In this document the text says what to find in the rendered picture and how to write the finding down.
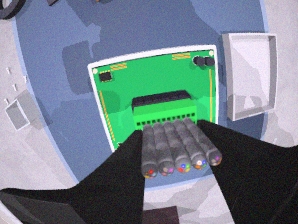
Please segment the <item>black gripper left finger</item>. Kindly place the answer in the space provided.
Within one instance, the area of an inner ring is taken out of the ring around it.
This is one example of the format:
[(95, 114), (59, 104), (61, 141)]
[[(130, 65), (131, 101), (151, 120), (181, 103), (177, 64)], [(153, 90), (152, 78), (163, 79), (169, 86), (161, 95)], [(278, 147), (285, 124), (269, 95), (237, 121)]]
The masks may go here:
[(0, 201), (23, 224), (142, 224), (142, 144), (140, 129), (73, 188), (4, 188)]

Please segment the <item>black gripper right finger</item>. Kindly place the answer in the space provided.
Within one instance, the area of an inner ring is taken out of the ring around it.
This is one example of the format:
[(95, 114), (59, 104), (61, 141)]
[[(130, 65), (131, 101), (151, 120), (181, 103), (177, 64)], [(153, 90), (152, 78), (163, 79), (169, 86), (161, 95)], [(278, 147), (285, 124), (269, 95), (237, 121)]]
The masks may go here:
[(210, 165), (234, 224), (271, 224), (298, 188), (298, 145), (281, 147), (198, 119), (222, 161)]

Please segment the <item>blue work mat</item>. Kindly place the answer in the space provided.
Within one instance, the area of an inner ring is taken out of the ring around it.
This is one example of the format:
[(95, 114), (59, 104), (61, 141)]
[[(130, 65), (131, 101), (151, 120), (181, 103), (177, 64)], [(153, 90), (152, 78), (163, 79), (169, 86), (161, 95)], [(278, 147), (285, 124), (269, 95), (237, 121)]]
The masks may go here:
[(74, 183), (110, 155), (88, 65), (180, 45), (217, 47), (218, 125), (262, 140), (269, 112), (231, 121), (222, 34), (269, 34), (265, 0), (27, 0), (13, 16), (21, 72)]

